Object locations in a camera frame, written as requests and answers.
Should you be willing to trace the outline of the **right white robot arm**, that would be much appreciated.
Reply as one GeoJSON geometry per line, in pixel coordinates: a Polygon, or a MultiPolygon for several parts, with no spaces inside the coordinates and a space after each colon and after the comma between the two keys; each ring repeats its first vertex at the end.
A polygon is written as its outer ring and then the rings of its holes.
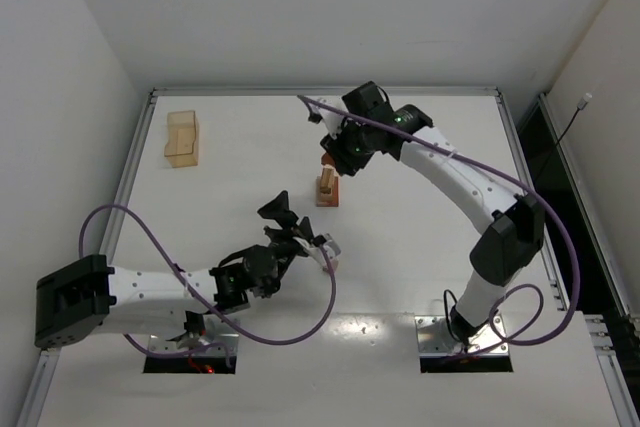
{"type": "Polygon", "coordinates": [[[449,337],[467,344],[541,249],[544,208],[532,195],[515,193],[457,160],[427,114],[413,104],[394,108],[372,81],[342,96],[331,110],[326,106],[322,99],[308,105],[308,119],[325,125],[320,145],[338,174],[353,177],[375,153],[387,154],[429,180],[479,233],[469,254],[473,272],[445,322],[449,337]]]}

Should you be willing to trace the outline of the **reddish long wood block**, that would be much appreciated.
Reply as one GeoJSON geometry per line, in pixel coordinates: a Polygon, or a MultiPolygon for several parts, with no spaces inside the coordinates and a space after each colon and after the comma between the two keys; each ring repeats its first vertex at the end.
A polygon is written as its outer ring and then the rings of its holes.
{"type": "Polygon", "coordinates": [[[335,174],[333,177],[331,195],[328,202],[329,207],[338,207],[340,205],[340,176],[335,174]]]}

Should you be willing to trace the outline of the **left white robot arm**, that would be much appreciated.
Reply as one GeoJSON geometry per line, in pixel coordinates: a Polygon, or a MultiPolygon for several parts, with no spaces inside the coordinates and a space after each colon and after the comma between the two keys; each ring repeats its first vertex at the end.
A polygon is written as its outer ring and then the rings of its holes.
{"type": "Polygon", "coordinates": [[[226,320],[248,309],[252,298],[275,295],[296,259],[311,258],[325,270],[336,266],[340,248],[290,209],[286,191],[257,213],[276,224],[264,229],[268,243],[234,252],[210,269],[185,271],[171,262],[164,272],[129,270],[91,254],[42,277],[35,346],[62,348],[98,333],[150,334],[170,342],[199,338],[206,316],[226,320]]]}

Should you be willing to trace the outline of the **brown arch wood block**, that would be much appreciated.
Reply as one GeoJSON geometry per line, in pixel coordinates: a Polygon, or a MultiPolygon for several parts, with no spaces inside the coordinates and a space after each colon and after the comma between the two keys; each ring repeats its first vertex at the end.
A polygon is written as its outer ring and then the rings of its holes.
{"type": "Polygon", "coordinates": [[[335,169],[335,161],[328,153],[324,153],[322,155],[322,157],[321,157],[321,165],[323,167],[331,167],[331,168],[335,169]]]}

